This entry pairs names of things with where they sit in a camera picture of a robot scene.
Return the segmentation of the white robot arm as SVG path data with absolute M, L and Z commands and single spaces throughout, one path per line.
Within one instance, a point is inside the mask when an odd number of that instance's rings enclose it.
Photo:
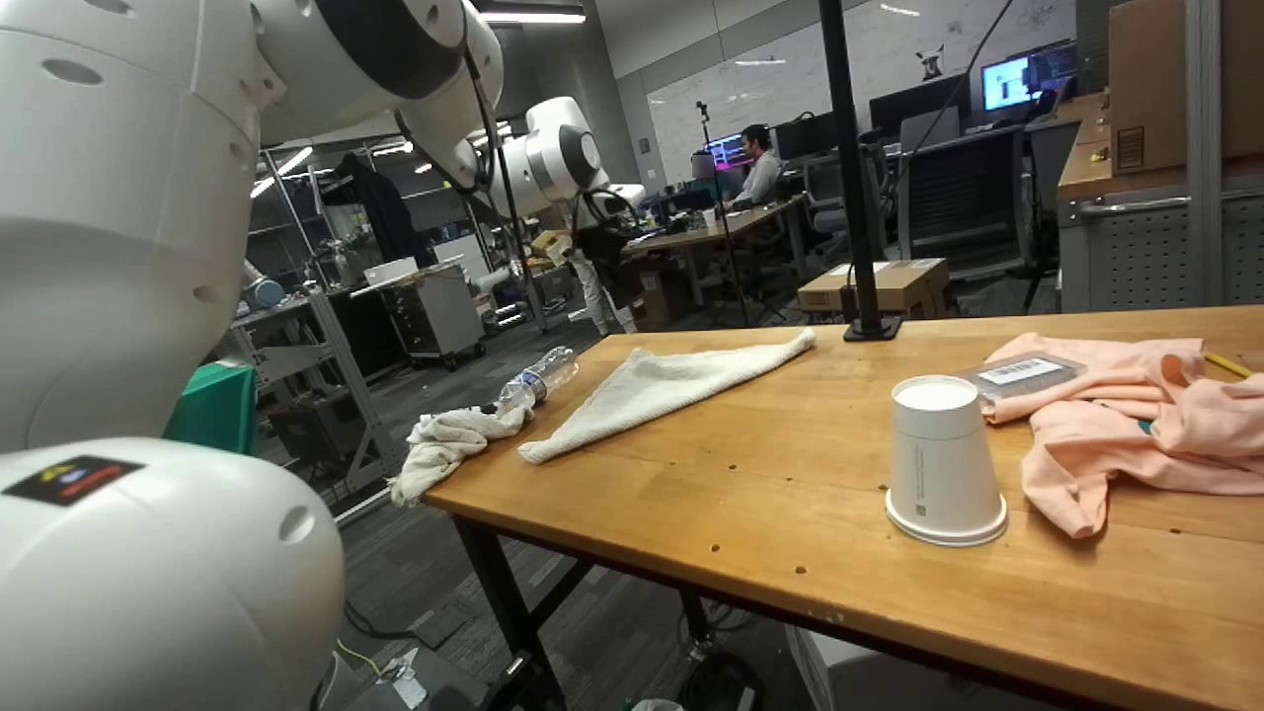
M 497 214 L 605 176 L 568 95 L 489 129 L 472 0 L 0 0 L 0 711 L 309 711 L 345 536 L 171 416 L 243 293 L 267 147 L 388 113 Z

